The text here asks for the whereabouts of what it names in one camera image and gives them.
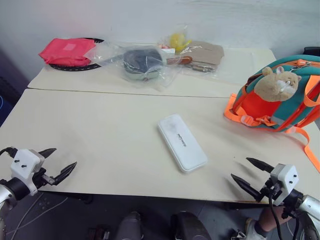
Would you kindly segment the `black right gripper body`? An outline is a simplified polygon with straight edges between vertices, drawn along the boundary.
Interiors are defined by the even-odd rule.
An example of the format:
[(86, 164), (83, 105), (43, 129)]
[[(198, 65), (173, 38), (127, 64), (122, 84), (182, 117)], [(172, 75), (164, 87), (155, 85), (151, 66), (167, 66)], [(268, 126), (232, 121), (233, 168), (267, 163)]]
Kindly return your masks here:
[(258, 197), (258, 201), (261, 202), (263, 198), (267, 198), (268, 200), (271, 200), (271, 203), (274, 200), (274, 197), (278, 197), (282, 190), (282, 182), (279, 180), (274, 180), (271, 177), (268, 178), (268, 180), (265, 182), (264, 186), (261, 188), (260, 195)]

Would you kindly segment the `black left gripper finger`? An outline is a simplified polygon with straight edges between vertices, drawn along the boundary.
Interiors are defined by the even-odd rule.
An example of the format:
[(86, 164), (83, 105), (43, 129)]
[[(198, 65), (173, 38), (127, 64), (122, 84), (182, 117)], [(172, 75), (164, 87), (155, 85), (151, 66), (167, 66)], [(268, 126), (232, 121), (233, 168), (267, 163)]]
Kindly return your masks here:
[(75, 169), (76, 165), (77, 165), (77, 162), (74, 162), (74, 163), (66, 166), (65, 168), (63, 168), (63, 169), (60, 171), (60, 174), (53, 178), (53, 179), (54, 179), (53, 185), (54, 185), (54, 186), (57, 186), (57, 185), (60, 184), (64, 179), (66, 179), (66, 178), (72, 173), (72, 171)]
[(56, 148), (48, 148), (42, 151), (39, 151), (38, 154), (41, 155), (44, 159), (48, 158), (52, 155), (57, 149)]

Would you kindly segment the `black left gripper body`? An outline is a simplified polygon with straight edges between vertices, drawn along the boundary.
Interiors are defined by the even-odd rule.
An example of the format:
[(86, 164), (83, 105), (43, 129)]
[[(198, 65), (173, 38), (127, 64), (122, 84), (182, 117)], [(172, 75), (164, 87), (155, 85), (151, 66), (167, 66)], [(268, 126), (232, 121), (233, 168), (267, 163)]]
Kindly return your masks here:
[(40, 189), (45, 185), (56, 186), (56, 180), (52, 176), (46, 175), (46, 169), (41, 167), (38, 172), (35, 172), (32, 177), (32, 182), (36, 189)]

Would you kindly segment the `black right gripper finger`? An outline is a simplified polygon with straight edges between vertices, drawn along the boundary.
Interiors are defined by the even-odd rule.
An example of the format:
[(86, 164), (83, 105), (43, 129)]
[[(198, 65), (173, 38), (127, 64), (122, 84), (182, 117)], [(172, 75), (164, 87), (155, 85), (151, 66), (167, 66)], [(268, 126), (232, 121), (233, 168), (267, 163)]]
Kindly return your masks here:
[(232, 173), (230, 175), (233, 178), (233, 180), (239, 185), (239, 187), (243, 189), (245, 192), (247, 192), (249, 195), (251, 195), (256, 201), (260, 201), (262, 199), (261, 193), (253, 187), (251, 187), (251, 185), (247, 181)]
[(254, 165), (256, 168), (265, 171), (267, 173), (271, 173), (274, 169), (273, 166), (269, 165), (268, 163), (258, 160), (256, 158), (247, 157), (246, 158), (252, 165)]

